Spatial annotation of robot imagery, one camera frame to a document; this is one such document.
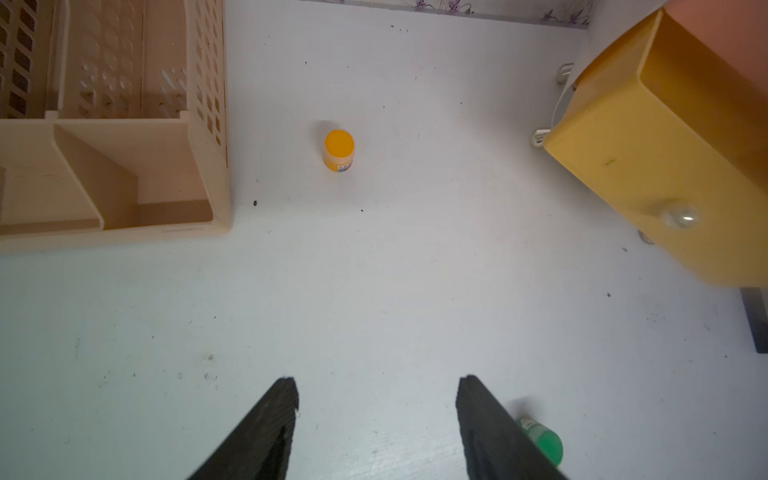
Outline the green paint can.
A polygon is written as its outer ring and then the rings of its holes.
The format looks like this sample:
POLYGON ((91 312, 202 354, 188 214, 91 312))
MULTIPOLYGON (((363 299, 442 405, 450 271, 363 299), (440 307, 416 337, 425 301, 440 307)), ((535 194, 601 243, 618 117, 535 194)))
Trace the green paint can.
POLYGON ((559 435, 530 417, 521 417, 517 422, 544 456, 559 467, 564 457, 564 446, 559 435))

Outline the yellow drawer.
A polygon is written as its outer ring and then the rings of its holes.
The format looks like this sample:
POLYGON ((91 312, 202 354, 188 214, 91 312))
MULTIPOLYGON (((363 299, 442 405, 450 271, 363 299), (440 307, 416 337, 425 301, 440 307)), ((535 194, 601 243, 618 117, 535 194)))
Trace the yellow drawer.
POLYGON ((703 281, 767 283, 767 98, 666 11, 577 80, 544 149, 703 281))

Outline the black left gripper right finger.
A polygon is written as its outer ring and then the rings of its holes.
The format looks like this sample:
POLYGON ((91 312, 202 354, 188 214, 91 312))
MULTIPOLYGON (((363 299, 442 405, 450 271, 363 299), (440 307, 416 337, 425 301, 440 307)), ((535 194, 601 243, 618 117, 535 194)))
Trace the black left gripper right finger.
POLYGON ((481 380, 459 380, 456 409, 470 479, 563 479, 481 380))

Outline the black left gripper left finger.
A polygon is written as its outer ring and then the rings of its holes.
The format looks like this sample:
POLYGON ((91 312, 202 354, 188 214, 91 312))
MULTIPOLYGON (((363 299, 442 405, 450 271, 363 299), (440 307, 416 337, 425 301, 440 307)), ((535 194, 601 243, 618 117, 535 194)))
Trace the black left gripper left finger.
POLYGON ((277 379, 193 479, 284 479, 299 410, 292 377, 277 379))

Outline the pink top drawer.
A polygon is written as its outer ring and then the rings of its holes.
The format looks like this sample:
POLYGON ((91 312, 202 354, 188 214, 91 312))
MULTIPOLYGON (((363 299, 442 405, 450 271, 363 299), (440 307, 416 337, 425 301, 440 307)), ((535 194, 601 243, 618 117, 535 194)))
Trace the pink top drawer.
POLYGON ((664 10, 767 93, 767 0, 674 0, 664 10))

